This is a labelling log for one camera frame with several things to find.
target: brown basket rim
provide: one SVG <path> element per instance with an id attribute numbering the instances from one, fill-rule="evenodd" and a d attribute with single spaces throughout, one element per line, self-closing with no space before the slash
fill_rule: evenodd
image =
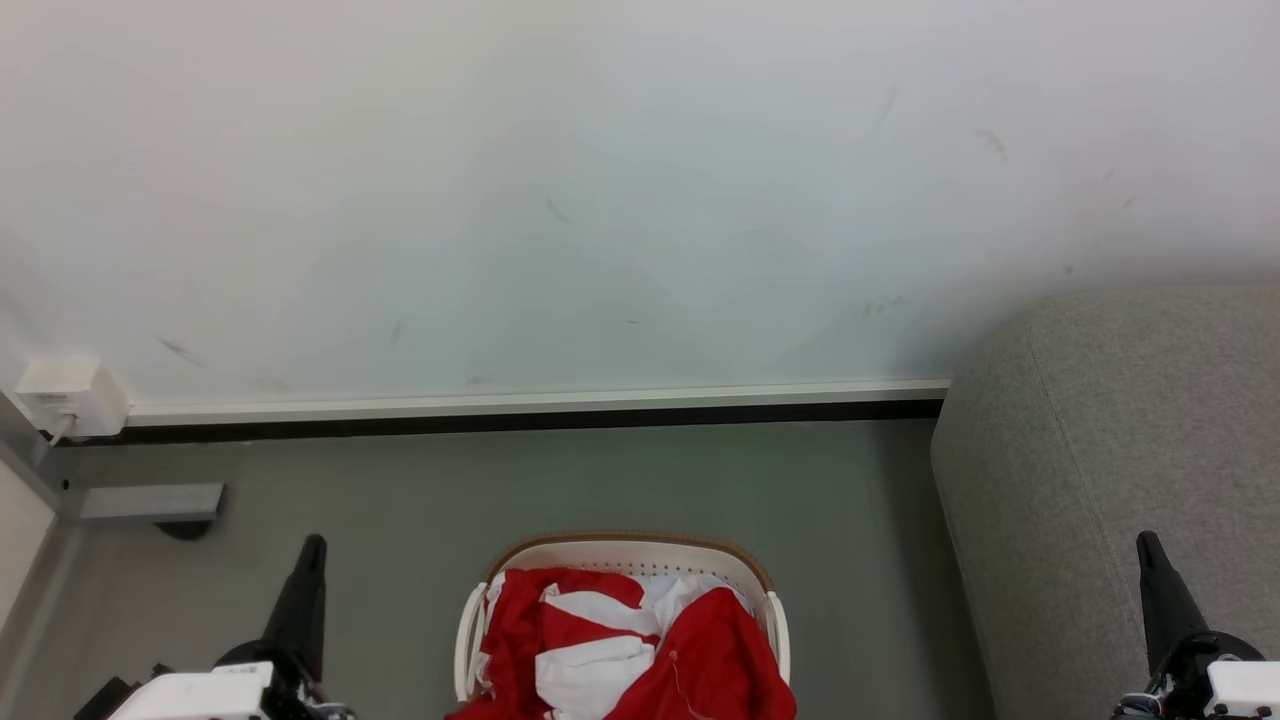
<path id="1" fill-rule="evenodd" d="M 564 542 L 599 542 L 599 541 L 621 541 L 621 542 L 660 542 L 667 544 L 687 544 L 694 547 L 704 547 L 708 550 L 718 550 L 732 555 L 733 557 L 742 561 L 755 579 L 760 582 L 760 587 L 764 592 L 773 592 L 773 580 L 769 578 L 768 571 L 764 570 L 764 565 L 755 559 L 745 547 L 717 538 L 709 538 L 705 536 L 694 536 L 686 533 L 664 533 L 660 530 L 570 530 L 570 532 L 556 532 L 556 533 L 541 533 L 529 538 L 525 538 L 516 544 L 507 548 L 498 560 L 489 566 L 489 574 L 485 575 L 486 583 L 493 583 L 493 579 L 498 577 L 498 570 L 502 569 L 512 557 L 520 555 L 521 552 L 539 546 L 539 544 L 556 544 Z"/>

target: white electrical box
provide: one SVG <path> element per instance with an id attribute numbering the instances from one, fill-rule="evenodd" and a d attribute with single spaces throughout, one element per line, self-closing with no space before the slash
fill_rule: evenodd
<path id="1" fill-rule="evenodd" d="M 96 357 L 49 357 L 27 366 L 14 391 L 36 427 L 68 437 L 114 436 L 124 428 L 129 402 Z M 68 416 L 74 415 L 74 423 Z"/>

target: gray upholstered furniture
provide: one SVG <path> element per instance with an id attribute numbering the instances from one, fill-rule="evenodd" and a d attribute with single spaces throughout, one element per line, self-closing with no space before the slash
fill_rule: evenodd
<path id="1" fill-rule="evenodd" d="M 1001 720 L 1143 684 L 1143 529 L 1211 626 L 1280 657 L 1280 287 L 1036 309 L 956 378 L 933 468 Z"/>

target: red garment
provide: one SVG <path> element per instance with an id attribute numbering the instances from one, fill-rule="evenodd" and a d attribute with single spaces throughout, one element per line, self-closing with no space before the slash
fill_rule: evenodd
<path id="1" fill-rule="evenodd" d="M 658 659 L 605 720 L 792 720 L 796 701 L 755 620 L 728 588 L 676 618 Z"/>
<path id="2" fill-rule="evenodd" d="M 534 659 L 554 650 L 586 641 L 635 635 L 605 628 L 540 602 L 552 584 L 562 593 L 594 591 L 627 607 L 640 607 L 644 588 L 626 575 L 550 568 L 545 570 L 507 570 L 502 593 L 494 603 L 489 632 L 480 641 L 488 653 L 493 694 L 472 700 L 466 707 L 447 715 L 447 720 L 534 720 L 550 710 L 538 697 Z"/>

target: white basket handle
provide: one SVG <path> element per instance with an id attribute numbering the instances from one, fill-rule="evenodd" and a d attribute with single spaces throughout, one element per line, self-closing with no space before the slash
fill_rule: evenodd
<path id="1" fill-rule="evenodd" d="M 782 610 L 782 601 L 778 593 L 769 591 L 769 629 L 774 637 L 774 647 L 778 650 L 778 674 L 782 682 L 791 684 L 791 632 L 787 629 L 787 612 Z"/>
<path id="2" fill-rule="evenodd" d="M 489 583 L 480 583 L 471 591 L 471 597 L 462 609 L 462 619 L 458 620 L 458 637 L 453 641 L 453 692 L 458 696 L 458 702 L 471 698 L 471 634 L 480 623 L 484 591 L 488 588 Z"/>

